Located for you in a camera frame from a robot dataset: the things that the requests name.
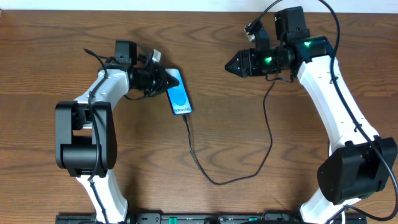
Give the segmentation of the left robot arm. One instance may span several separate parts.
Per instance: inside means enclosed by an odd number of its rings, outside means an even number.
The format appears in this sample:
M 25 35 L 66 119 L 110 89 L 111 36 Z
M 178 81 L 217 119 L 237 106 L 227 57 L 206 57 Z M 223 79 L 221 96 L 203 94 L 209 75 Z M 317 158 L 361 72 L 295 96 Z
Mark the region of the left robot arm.
M 160 64 L 158 50 L 138 53 L 139 44 L 118 40 L 114 55 L 84 51 L 100 63 L 97 78 L 84 94 L 55 107 L 55 160 L 85 188 L 95 212 L 57 215 L 56 223 L 134 223 L 129 202 L 114 173 L 118 145 L 113 110 L 131 90 L 143 98 L 165 93 L 179 84 Z

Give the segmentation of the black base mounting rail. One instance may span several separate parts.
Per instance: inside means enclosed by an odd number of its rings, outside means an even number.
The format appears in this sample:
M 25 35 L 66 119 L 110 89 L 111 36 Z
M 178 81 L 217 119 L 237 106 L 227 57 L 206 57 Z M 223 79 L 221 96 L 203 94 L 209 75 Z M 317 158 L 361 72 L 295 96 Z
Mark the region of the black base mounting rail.
M 57 215 L 56 224 L 72 223 L 103 223 L 96 219 L 96 215 Z M 117 223 L 128 224 L 236 224 L 236 223 L 304 223 L 297 214 L 266 212 L 263 215 L 162 215 L 159 213 L 128 214 L 125 221 Z M 349 213 L 345 214 L 345 222 L 348 224 L 367 224 L 366 217 Z

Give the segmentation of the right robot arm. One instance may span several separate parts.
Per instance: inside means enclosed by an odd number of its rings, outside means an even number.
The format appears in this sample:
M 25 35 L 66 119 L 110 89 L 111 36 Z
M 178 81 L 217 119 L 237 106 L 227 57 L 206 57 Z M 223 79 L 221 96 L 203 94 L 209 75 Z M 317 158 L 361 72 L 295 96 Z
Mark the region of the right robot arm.
M 279 44 L 271 47 L 260 18 L 245 27 L 254 43 L 225 65 L 239 77 L 263 76 L 279 80 L 288 70 L 310 95 L 329 140 L 329 156 L 318 168 L 318 190 L 300 207 L 305 223 L 330 223 L 356 202 L 380 192 L 395 180 L 392 168 L 397 144 L 382 138 L 357 106 L 336 59 L 337 45 L 321 35 L 312 36 L 303 9 L 291 7 L 274 15 Z

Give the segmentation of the blue Galaxy smartphone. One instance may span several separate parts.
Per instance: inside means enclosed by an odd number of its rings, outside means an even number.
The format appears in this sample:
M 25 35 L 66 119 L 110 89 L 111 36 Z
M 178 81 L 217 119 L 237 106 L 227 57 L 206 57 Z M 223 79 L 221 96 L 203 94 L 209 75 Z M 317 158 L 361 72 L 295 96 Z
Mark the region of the blue Galaxy smartphone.
M 193 112 L 180 70 L 167 68 L 166 72 L 176 78 L 179 84 L 167 90 L 167 96 L 174 115 L 190 114 Z

